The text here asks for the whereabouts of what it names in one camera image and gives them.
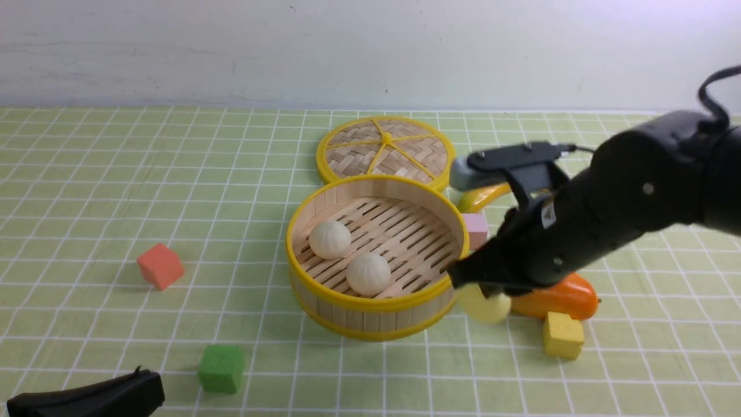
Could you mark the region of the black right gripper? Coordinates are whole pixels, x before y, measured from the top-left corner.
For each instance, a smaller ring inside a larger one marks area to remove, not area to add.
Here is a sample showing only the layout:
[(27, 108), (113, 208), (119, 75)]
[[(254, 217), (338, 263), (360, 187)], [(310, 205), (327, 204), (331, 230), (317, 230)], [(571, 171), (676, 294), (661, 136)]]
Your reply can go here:
[(450, 264), (456, 288), (482, 283), (508, 295), (553, 287), (644, 232), (617, 208), (592, 174), (578, 174), (552, 195), (518, 210), (482, 247)]

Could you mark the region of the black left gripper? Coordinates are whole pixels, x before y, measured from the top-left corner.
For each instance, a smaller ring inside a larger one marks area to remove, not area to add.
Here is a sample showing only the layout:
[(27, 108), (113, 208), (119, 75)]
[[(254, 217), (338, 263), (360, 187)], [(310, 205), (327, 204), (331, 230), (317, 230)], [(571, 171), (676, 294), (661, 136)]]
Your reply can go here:
[(21, 393), (7, 401), (9, 416), (151, 416), (165, 402), (158, 372), (137, 367), (94, 385)]

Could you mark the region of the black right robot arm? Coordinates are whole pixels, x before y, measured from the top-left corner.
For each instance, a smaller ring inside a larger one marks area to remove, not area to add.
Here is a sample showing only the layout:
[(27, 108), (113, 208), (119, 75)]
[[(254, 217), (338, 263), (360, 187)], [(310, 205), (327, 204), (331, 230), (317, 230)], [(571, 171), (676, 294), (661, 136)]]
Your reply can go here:
[(497, 234), (447, 268), (454, 288), (524, 295), (649, 232), (699, 224), (739, 236), (739, 126), (675, 111), (614, 135), (573, 177), (556, 165), (573, 144), (532, 142), (457, 158), (450, 185), (507, 184), (517, 206)]

